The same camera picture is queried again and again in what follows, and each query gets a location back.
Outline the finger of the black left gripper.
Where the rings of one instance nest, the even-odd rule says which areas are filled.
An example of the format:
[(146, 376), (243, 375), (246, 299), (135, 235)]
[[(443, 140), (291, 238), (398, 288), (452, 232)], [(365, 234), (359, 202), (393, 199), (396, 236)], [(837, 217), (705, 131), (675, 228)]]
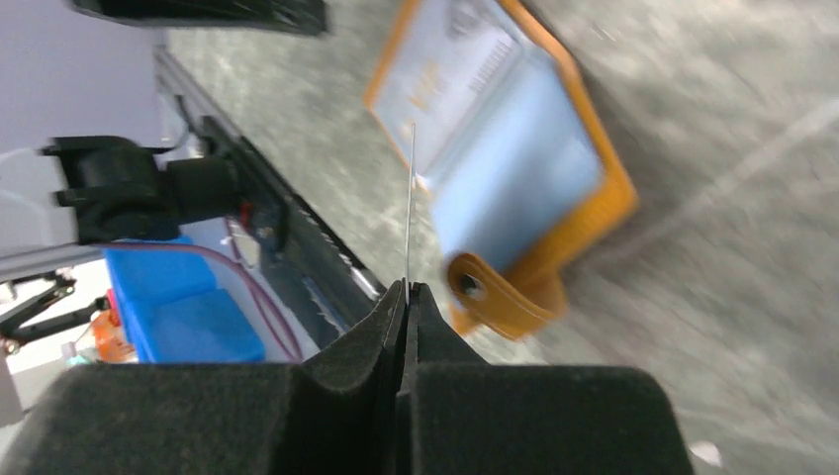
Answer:
[(303, 37), (328, 31), (320, 0), (69, 0), (67, 6), (141, 28), (239, 28)]

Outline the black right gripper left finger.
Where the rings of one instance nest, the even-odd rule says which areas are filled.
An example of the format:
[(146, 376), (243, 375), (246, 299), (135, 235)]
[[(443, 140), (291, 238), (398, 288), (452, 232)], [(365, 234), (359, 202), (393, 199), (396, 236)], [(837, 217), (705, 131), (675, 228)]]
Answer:
[(407, 287), (300, 364), (80, 365), (55, 380), (5, 474), (393, 474)]

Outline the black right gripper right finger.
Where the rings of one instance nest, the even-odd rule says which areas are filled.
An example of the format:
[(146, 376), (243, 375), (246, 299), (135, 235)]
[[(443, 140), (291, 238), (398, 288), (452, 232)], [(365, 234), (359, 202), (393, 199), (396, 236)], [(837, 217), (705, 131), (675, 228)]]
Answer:
[(396, 397), (400, 474), (690, 474), (673, 406), (635, 367), (493, 365), (415, 284)]

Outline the orange leather card holder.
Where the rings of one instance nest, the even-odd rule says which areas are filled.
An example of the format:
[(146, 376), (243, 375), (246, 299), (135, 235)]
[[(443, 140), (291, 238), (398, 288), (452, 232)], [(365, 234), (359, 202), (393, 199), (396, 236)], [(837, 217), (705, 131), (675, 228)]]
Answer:
[(519, 55), (416, 187), (460, 334), (534, 333), (568, 308), (560, 272), (622, 225), (638, 196), (574, 57), (522, 1), (497, 1)]

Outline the black VIP card top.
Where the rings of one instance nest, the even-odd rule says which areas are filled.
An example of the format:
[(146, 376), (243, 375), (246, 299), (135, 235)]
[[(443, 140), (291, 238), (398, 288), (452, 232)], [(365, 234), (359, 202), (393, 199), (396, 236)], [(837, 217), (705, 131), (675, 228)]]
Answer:
[(417, 125), (410, 125), (410, 145), (408, 155), (408, 188), (405, 214), (404, 252), (405, 252), (405, 275), (403, 279), (404, 301), (406, 310), (411, 305), (411, 246), (412, 246), (412, 223), (414, 211), (414, 190), (416, 187), (416, 133)]

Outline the silver VIP card top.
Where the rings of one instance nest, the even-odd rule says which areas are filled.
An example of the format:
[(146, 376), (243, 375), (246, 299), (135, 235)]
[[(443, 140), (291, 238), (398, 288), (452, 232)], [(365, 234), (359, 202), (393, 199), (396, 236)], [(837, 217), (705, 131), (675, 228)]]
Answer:
[(364, 103), (397, 152), (426, 174), (520, 50), (497, 1), (406, 1)]

